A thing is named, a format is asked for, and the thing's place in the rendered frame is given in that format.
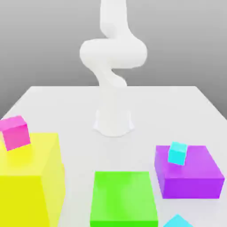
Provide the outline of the small cyan cube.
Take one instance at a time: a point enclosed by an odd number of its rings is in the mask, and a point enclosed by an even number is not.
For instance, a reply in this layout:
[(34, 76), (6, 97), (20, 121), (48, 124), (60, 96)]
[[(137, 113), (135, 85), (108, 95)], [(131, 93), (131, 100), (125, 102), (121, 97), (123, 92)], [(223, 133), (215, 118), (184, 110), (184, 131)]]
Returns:
[(163, 227), (193, 227), (188, 221), (180, 215), (175, 215)]
[(168, 150), (168, 162), (183, 166), (187, 155), (188, 145), (173, 141)]

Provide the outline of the small pink cube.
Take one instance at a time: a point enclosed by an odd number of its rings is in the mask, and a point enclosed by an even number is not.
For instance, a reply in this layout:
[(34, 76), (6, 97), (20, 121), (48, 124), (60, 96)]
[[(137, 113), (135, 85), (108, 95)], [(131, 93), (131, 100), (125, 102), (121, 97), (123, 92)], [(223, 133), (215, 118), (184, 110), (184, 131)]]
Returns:
[(0, 120), (0, 132), (7, 151), (31, 143), (27, 123), (20, 115)]

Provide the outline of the large green box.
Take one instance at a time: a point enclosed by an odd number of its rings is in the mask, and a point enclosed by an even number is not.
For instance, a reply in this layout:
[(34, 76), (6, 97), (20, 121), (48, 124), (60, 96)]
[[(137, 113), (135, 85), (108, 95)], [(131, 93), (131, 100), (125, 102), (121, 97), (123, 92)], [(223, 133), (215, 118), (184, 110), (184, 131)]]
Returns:
[(90, 227), (158, 227), (147, 171), (96, 171)]

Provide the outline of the large purple box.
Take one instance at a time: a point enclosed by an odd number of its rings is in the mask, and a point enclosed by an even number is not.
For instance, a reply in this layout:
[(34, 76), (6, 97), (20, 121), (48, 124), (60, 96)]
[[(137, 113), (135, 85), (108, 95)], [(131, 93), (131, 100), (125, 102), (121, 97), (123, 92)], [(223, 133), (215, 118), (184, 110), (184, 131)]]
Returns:
[(205, 145), (188, 146), (185, 165), (168, 162), (169, 145), (157, 145), (154, 166), (162, 198), (218, 199), (225, 177)]

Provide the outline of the large yellow box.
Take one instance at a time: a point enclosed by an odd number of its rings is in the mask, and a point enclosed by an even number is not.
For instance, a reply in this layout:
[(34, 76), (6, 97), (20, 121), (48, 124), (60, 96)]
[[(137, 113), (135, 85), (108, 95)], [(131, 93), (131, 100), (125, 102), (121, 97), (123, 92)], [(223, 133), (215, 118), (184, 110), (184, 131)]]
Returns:
[(66, 194), (57, 133), (31, 133), (7, 151), (0, 140), (0, 227), (58, 227)]

